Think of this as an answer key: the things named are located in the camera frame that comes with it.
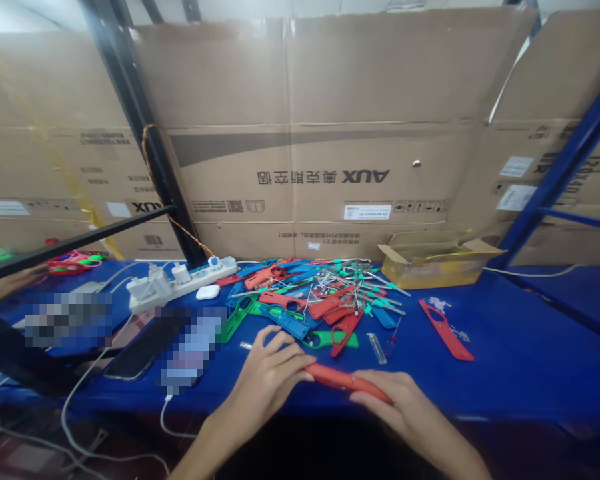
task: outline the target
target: blue metal shelf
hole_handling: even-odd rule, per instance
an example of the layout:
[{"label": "blue metal shelf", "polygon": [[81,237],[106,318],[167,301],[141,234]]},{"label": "blue metal shelf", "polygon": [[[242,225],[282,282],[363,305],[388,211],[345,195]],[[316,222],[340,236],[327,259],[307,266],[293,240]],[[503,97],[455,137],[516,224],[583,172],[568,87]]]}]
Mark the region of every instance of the blue metal shelf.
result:
[{"label": "blue metal shelf", "polygon": [[500,244],[500,248],[507,252],[492,260],[490,267],[508,267],[546,215],[600,228],[600,219],[553,209],[555,202],[599,142],[600,94]]}]

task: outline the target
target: power strip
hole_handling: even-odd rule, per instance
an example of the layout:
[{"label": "power strip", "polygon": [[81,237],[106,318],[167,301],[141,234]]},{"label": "power strip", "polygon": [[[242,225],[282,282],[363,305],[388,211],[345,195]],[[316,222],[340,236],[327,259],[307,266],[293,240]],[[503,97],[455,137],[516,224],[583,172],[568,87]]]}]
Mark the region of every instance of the power strip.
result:
[{"label": "power strip", "polygon": [[141,313],[146,310],[164,305],[171,300],[182,297],[188,293],[198,290],[200,287],[210,285],[216,280],[233,275],[238,271],[238,265],[233,257],[225,257],[219,262],[220,267],[217,270],[211,270],[210,267],[205,267],[200,270],[189,272],[191,280],[186,283],[179,284],[175,280],[169,282],[172,292],[169,295],[160,295],[156,293],[146,296],[142,301],[138,301],[134,296],[129,298],[129,310],[133,313]]}]

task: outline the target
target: orange wire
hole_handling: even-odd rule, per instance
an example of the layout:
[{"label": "orange wire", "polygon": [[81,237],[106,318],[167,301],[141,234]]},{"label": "orange wire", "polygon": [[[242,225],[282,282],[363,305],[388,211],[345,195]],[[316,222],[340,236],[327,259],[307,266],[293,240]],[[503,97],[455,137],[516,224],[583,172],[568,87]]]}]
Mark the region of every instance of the orange wire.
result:
[{"label": "orange wire", "polygon": [[[153,185],[155,194],[158,196],[158,199],[160,200],[160,202],[164,205],[165,202],[162,200],[162,198],[160,198],[158,189],[155,187],[155,180],[153,179],[153,172],[151,171],[151,166],[149,165],[149,154],[147,153],[147,132],[149,131],[150,128],[155,127],[155,126],[156,125],[154,123],[150,123],[142,130],[142,156],[145,160],[147,170],[149,171],[149,178],[151,179],[151,184]],[[178,222],[176,222],[176,220],[174,220],[169,214],[167,214],[167,217],[169,218],[170,221],[172,221],[174,224],[176,224],[178,227],[180,227],[180,230],[185,232],[188,236],[190,236],[193,240],[195,240],[195,242],[198,245],[200,245],[202,248],[204,248],[204,250],[208,251],[212,257],[214,256],[213,252],[211,251],[210,248],[208,248],[208,246],[206,246],[204,243],[202,243],[200,240],[198,240],[196,237],[194,237],[186,228],[184,228],[182,225],[180,225]]]}]

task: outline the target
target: left hand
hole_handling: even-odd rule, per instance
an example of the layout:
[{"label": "left hand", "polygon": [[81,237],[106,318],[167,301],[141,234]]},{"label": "left hand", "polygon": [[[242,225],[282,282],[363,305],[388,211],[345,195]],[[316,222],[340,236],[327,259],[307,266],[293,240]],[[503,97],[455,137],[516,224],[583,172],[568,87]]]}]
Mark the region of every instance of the left hand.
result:
[{"label": "left hand", "polygon": [[[271,332],[277,334],[265,346]],[[298,382],[313,381],[313,376],[303,369],[314,362],[315,357],[306,355],[280,326],[260,330],[233,390],[212,414],[213,424],[220,430],[226,425],[230,436],[226,440],[234,448],[240,447],[280,410]]]}]

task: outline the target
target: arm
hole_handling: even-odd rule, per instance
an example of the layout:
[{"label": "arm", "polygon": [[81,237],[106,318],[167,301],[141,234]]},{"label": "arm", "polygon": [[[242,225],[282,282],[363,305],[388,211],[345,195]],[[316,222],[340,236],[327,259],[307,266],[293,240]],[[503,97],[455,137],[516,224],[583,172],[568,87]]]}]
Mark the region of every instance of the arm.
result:
[{"label": "arm", "polygon": [[[271,332],[277,334],[265,346]],[[227,400],[205,420],[169,480],[211,479],[280,410],[298,382],[313,381],[303,368],[314,362],[281,327],[260,330]]]},{"label": "arm", "polygon": [[357,371],[385,392],[388,405],[365,392],[350,400],[364,405],[395,430],[407,444],[451,480],[491,480],[482,457],[454,428],[406,373]]}]

